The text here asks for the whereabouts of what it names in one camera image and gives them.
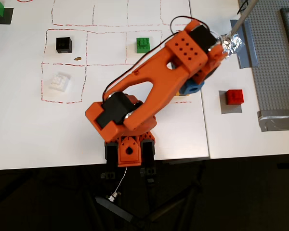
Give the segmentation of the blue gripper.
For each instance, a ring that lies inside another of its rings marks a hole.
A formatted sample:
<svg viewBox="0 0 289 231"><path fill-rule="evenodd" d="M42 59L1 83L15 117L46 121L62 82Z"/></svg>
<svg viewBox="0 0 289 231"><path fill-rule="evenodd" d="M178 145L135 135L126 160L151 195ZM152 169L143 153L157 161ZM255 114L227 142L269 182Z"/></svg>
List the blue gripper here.
<svg viewBox="0 0 289 231"><path fill-rule="evenodd" d="M198 91L200 91L203 85L204 85L204 82L197 84L193 79L189 79L179 89L179 93L180 95L184 95L184 96L197 93Z"/></svg>

